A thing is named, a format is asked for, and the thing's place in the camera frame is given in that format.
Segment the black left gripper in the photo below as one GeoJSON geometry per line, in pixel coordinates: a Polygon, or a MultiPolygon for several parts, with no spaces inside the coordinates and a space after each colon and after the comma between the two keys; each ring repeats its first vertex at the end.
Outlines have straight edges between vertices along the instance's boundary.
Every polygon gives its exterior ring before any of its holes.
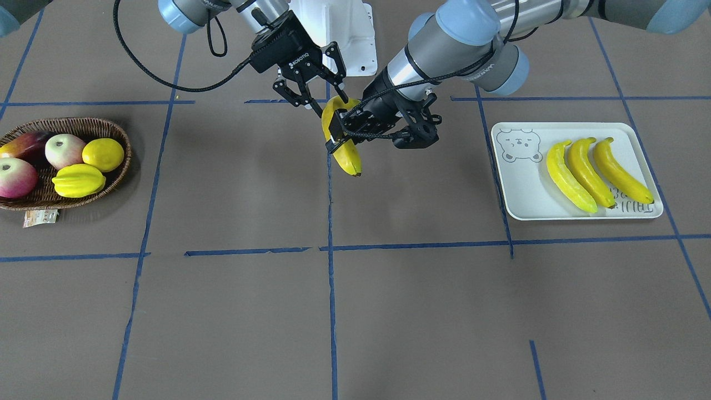
{"type": "Polygon", "coordinates": [[[437,125],[442,117],[430,111],[437,100],[431,83],[395,87],[387,72],[379,73],[363,92],[361,111],[393,123],[388,133],[393,133],[393,145],[399,149],[423,149],[439,141],[437,125]]]}

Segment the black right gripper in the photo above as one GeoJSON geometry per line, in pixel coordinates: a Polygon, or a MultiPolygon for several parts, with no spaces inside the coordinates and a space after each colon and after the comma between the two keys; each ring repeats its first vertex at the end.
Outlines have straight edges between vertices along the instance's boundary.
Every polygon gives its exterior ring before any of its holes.
{"type": "MultiPolygon", "coordinates": [[[[336,90],[341,101],[348,102],[348,96],[343,89],[347,69],[338,43],[328,43],[322,53],[322,49],[313,42],[293,11],[287,11],[279,16],[272,28],[267,28],[266,31],[258,34],[252,42],[251,49],[249,64],[255,71],[263,73],[277,65],[287,71],[288,77],[294,75],[291,70],[295,67],[303,67],[307,62],[313,66],[322,66],[324,54],[335,63],[336,67],[336,71],[328,68],[330,72],[327,73],[327,82],[336,90]]],[[[286,79],[275,79],[272,88],[292,106],[309,108],[309,96],[293,91],[287,86],[286,79]]]]}

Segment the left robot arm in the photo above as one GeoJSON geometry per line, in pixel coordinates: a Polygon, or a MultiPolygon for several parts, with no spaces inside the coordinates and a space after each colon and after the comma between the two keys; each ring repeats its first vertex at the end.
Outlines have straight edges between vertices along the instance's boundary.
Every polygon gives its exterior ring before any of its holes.
{"type": "Polygon", "coordinates": [[[496,96],[517,91],[529,61],[517,39],[561,19],[588,16],[658,34],[696,21],[708,1],[447,1],[416,18],[403,48],[363,93],[364,105],[343,120],[355,144],[389,139],[404,149],[438,139],[429,111],[432,89],[450,78],[496,96]]]}

